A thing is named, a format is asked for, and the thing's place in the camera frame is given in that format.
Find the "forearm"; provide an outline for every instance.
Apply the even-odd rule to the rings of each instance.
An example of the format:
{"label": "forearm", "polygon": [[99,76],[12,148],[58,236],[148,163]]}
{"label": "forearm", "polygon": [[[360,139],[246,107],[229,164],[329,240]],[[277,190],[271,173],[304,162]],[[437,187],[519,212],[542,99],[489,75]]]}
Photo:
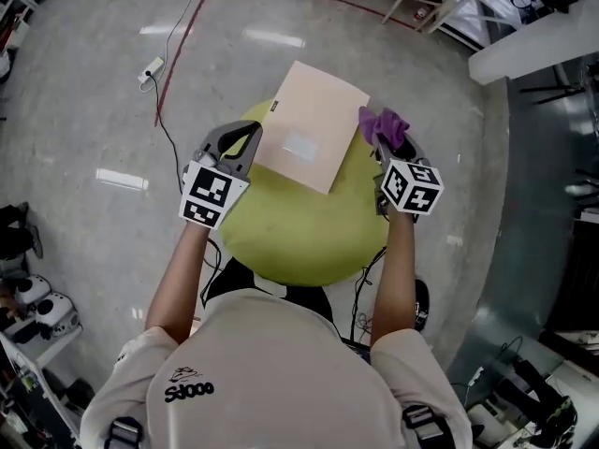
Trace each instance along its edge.
{"label": "forearm", "polygon": [[414,327],[416,321],[412,215],[393,210],[389,220],[385,265],[374,302],[371,347],[388,333]]}
{"label": "forearm", "polygon": [[162,327],[179,344],[189,337],[210,229],[188,223],[148,310],[146,329]]}

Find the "power strip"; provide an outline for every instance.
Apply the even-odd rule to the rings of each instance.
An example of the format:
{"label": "power strip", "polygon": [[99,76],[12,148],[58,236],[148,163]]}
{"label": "power strip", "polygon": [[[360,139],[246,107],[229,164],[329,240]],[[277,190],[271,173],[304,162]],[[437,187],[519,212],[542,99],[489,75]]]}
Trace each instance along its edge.
{"label": "power strip", "polygon": [[145,69],[139,73],[138,76],[138,80],[140,84],[144,84],[146,81],[148,81],[150,79],[150,77],[148,77],[148,75],[146,75],[146,72],[150,72],[150,74],[152,76],[154,76],[154,74],[158,73],[160,71],[160,69],[164,66],[165,61],[160,58],[160,57],[156,57],[148,66],[145,67]]}

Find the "red floor marking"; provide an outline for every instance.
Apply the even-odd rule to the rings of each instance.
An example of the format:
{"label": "red floor marking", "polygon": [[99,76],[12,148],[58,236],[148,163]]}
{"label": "red floor marking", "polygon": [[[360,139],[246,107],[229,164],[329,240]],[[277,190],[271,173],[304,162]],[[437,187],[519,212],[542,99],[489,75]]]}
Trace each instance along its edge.
{"label": "red floor marking", "polygon": [[[185,43],[185,40],[187,39],[187,36],[189,35],[189,31],[191,30],[191,27],[194,25],[194,22],[196,21],[197,18],[197,14],[199,13],[199,10],[202,8],[202,6],[204,5],[204,2],[206,0],[200,0],[199,3],[197,4],[196,7],[196,11],[194,11],[194,14],[191,17],[191,20],[189,21],[189,23],[187,24],[187,28],[185,29],[185,33],[183,34],[183,38],[181,39],[181,42],[179,43],[179,48],[177,49],[177,53],[175,54],[175,58],[173,58],[172,60],[172,64],[170,65],[170,70],[168,71],[168,75],[167,75],[167,81],[165,81],[165,86],[162,88],[162,93],[160,94],[160,102],[158,103],[158,111],[162,111],[162,107],[165,103],[165,98],[167,97],[167,91],[168,91],[168,86],[170,84],[170,80],[172,79],[172,74],[173,74],[173,70],[175,69],[175,65],[177,64],[177,60],[179,60],[179,56],[181,55],[181,50],[183,48],[183,43]],[[348,2],[347,0],[331,0],[333,2],[339,2],[342,4],[346,4],[349,5],[350,7],[355,7],[355,8],[359,8],[360,10],[364,10],[367,11],[369,13],[372,13],[374,15],[378,15],[379,17],[384,17],[385,14],[381,13],[380,11],[374,10],[372,8],[368,8],[368,7],[363,7],[362,5],[358,5],[355,4],[353,2]],[[414,26],[410,25],[409,23],[405,23],[402,22],[400,20],[394,19],[393,17],[389,18],[392,22],[398,23],[399,25],[403,25],[407,28],[411,28],[412,30],[415,29]],[[158,111],[156,112],[156,116],[154,118],[154,122],[153,125],[154,127],[156,127],[158,125]]]}
{"label": "red floor marking", "polygon": [[168,71],[168,75],[167,75],[167,81],[165,81],[165,86],[162,87],[162,93],[160,94],[160,102],[158,103],[158,110],[157,110],[156,116],[153,120],[154,127],[156,127],[158,125],[158,111],[162,111],[162,106],[165,103],[165,98],[167,97],[168,85],[170,84],[170,79],[172,78],[172,72],[175,69],[177,60],[179,60],[179,57],[181,56],[181,50],[183,48],[183,43],[185,43],[185,40],[187,39],[187,36],[189,35],[189,31],[191,30],[191,27],[194,26],[194,22],[196,21],[197,14],[199,13],[199,10],[202,8],[202,5],[204,5],[205,1],[206,0],[199,0],[196,10],[194,11],[194,14],[192,15],[191,19],[189,20],[189,23],[187,24],[187,28],[185,28],[185,33],[183,34],[183,38],[181,39],[181,42],[179,43],[179,48],[177,49],[177,53],[175,53],[175,58],[173,58],[173,60],[172,60],[172,64],[170,65],[170,70]]}
{"label": "red floor marking", "polygon": [[[384,17],[385,16],[385,13],[381,13],[380,11],[374,10],[372,8],[363,7],[362,5],[358,5],[358,4],[355,4],[353,2],[348,2],[347,0],[332,0],[332,1],[333,2],[340,2],[342,4],[349,5],[350,7],[359,8],[360,10],[364,10],[364,11],[367,11],[369,13],[373,13],[374,15],[379,15],[380,17]],[[394,19],[393,17],[389,17],[389,19],[392,22],[398,23],[399,25],[403,25],[403,26],[405,26],[407,28],[411,28],[412,30],[416,29],[415,26],[412,26],[409,23],[402,22],[401,20]]]}

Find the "white t-shirt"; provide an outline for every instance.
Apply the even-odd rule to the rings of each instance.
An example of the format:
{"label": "white t-shirt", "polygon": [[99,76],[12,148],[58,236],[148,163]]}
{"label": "white t-shirt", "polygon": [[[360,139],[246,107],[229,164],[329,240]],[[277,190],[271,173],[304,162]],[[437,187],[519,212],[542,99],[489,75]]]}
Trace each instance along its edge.
{"label": "white t-shirt", "polygon": [[381,338],[371,365],[318,314],[255,290],[209,303],[179,346],[162,328],[123,348],[81,423],[82,449],[103,447],[110,423],[135,417],[143,447],[418,447],[402,408],[443,415],[457,449],[470,423],[424,339],[405,329]]}

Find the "purple cloth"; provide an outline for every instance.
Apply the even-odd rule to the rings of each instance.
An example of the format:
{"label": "purple cloth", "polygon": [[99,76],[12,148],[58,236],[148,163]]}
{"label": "purple cloth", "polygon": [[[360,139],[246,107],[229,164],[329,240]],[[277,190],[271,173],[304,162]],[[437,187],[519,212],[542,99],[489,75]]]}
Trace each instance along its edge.
{"label": "purple cloth", "polygon": [[392,151],[401,147],[405,140],[404,133],[410,127],[410,124],[392,109],[383,109],[382,113],[376,116],[376,113],[366,107],[359,108],[358,124],[362,135],[371,145],[374,133],[385,135]]}

